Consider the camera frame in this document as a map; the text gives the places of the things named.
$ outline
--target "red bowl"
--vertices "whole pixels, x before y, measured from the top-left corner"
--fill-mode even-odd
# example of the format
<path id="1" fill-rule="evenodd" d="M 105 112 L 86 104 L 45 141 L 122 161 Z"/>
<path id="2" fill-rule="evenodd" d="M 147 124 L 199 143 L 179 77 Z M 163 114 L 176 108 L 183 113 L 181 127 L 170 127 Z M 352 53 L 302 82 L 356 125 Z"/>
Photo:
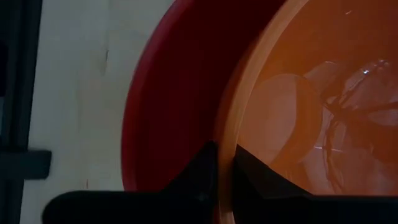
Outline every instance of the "red bowl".
<path id="1" fill-rule="evenodd" d="M 284 0 L 177 0 L 153 33 L 124 112 L 126 190 L 160 190 L 213 138 L 220 99 Z"/>

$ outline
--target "black object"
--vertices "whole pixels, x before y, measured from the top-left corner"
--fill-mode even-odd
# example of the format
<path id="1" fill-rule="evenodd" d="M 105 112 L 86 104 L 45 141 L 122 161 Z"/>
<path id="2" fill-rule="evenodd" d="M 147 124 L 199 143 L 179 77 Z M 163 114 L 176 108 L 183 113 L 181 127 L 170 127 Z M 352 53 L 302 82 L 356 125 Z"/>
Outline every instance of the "black object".
<path id="1" fill-rule="evenodd" d="M 311 195 L 241 146 L 234 159 L 233 210 L 237 224 L 398 223 L 397 197 Z"/>
<path id="2" fill-rule="evenodd" d="M 28 151 L 42 0 L 0 1 L 0 223 L 18 224 L 24 179 L 48 175 L 50 152 Z"/>
<path id="3" fill-rule="evenodd" d="M 161 192 L 70 192 L 46 206 L 43 223 L 212 223 L 217 175 L 217 145 L 208 142 Z"/>

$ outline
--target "red plastic bowl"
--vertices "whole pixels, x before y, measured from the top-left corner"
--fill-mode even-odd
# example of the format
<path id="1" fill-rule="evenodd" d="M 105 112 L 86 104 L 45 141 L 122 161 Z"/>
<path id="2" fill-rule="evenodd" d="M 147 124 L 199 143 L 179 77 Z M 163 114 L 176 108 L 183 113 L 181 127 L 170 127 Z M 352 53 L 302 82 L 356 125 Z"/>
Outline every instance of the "red plastic bowl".
<path id="1" fill-rule="evenodd" d="M 177 0 L 136 68 L 124 112 L 126 190 L 160 190 L 213 138 L 224 88 L 284 0 Z"/>

